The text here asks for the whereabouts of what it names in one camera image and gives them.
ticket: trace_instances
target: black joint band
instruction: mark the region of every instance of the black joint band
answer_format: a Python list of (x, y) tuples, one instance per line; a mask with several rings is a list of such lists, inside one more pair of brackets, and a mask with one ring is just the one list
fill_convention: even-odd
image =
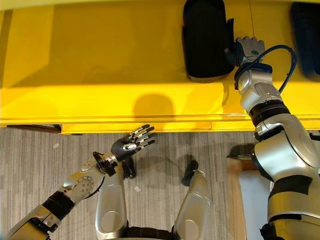
[(75, 203), (63, 192), (56, 191), (42, 206), (53, 213), (59, 220), (62, 220), (74, 208)]
[(280, 100), (269, 100), (257, 104), (249, 112), (255, 127), (262, 121), (278, 114), (290, 114), (289, 109)]
[(304, 175), (292, 175), (280, 178), (274, 183), (269, 199), (276, 194), (295, 192), (308, 195), (312, 178)]

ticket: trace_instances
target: robot forearm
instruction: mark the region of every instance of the robot forearm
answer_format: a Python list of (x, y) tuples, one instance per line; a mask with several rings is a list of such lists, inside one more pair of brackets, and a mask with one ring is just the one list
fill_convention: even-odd
[(268, 199), (268, 224), (261, 234), (265, 240), (319, 239), (320, 156), (273, 86), (271, 66), (257, 59), (265, 51), (263, 42), (237, 38), (237, 47), (243, 48), (243, 55), (238, 56), (243, 61), (235, 74), (235, 87), (259, 141), (251, 158), (261, 175), (274, 182)]
[(5, 240), (48, 240), (62, 219), (81, 200), (95, 194), (104, 177), (113, 176), (118, 161), (139, 152), (155, 141), (150, 133), (154, 127), (143, 125), (118, 139), (106, 154), (93, 152), (93, 160), (86, 162), (80, 171), (72, 174), (43, 204), (37, 206), (4, 236)]
[[(110, 152), (100, 156), (108, 165), (116, 164)], [(95, 160), (86, 162), (81, 170), (72, 174), (63, 185), (43, 204), (38, 205), (20, 220), (4, 237), (5, 240), (46, 240), (48, 232), (54, 232), (62, 219), (81, 200), (87, 198), (98, 187), (106, 175)]]

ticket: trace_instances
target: black object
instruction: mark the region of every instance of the black object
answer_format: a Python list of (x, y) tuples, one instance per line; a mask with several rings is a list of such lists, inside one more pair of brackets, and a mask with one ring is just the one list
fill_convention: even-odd
[(116, 170), (115, 170), (115, 167), (117, 166), (116, 162), (114, 162), (114, 165), (111, 165), (109, 161), (105, 161), (102, 159), (101, 155), (103, 154), (97, 151), (94, 151), (92, 154), (102, 172), (108, 174), (110, 177), (116, 173)]
[(159, 230), (151, 227), (132, 226), (127, 229), (125, 238), (173, 240), (173, 235), (167, 230)]
[(291, 19), (303, 74), (320, 79), (320, 4), (294, 2)]
[(229, 74), (234, 66), (225, 49), (234, 44), (234, 20), (226, 22), (222, 0), (187, 0), (183, 8), (182, 38), (186, 72), (194, 82), (209, 83)]
[(53, 213), (59, 220), (62, 220), (74, 208), (75, 203), (63, 192), (56, 191), (42, 206)]
[(280, 178), (275, 181), (268, 199), (273, 195), (284, 192), (295, 192), (308, 195), (311, 182), (311, 177), (303, 175), (292, 175)]
[(199, 168), (199, 164), (196, 160), (192, 160), (189, 165), (186, 167), (186, 170), (184, 172), (184, 176), (182, 178), (182, 185), (189, 187), (192, 177), (195, 174), (195, 170)]
[(311, 140), (320, 141), (320, 136), (314, 135), (313, 133), (309, 133)]
[(273, 222), (263, 225), (260, 233), (264, 240), (284, 240), (282, 237), (277, 236), (276, 226)]
[(278, 114), (290, 114), (289, 109), (280, 100), (269, 100), (257, 104), (249, 112), (249, 116), (255, 127), (263, 120)]
[(134, 179), (137, 176), (134, 160), (132, 156), (128, 156), (122, 161), (123, 178)]

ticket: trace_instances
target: robot leg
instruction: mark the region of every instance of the robot leg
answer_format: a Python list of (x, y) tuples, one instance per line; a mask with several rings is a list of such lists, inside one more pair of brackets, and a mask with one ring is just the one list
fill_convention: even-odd
[(116, 174), (101, 186), (95, 215), (98, 240), (116, 239), (124, 235), (128, 226), (122, 164), (115, 167)]
[(209, 207), (207, 179), (202, 171), (195, 170), (174, 223), (174, 238), (177, 240), (205, 239)]

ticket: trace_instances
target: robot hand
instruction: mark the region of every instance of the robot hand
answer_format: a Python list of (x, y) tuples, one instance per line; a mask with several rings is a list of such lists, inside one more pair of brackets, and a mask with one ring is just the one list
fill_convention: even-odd
[(252, 63), (265, 51), (264, 41), (257, 41), (255, 37), (237, 37), (232, 49), (224, 50), (226, 60), (234, 66), (240, 67), (246, 63)]
[(43, 204), (20, 220), (4, 236), (5, 240), (48, 240), (61, 221), (81, 200), (98, 192), (103, 179), (116, 173), (118, 162), (153, 144), (156, 134), (153, 126), (146, 124), (117, 140), (111, 152), (93, 152), (93, 160), (83, 164), (78, 172), (67, 178), (63, 185)]
[(139, 152), (155, 142), (151, 138), (156, 136), (156, 133), (150, 133), (154, 129), (155, 127), (150, 127), (149, 124), (137, 128), (112, 144), (111, 153), (119, 162), (123, 161), (128, 156)]

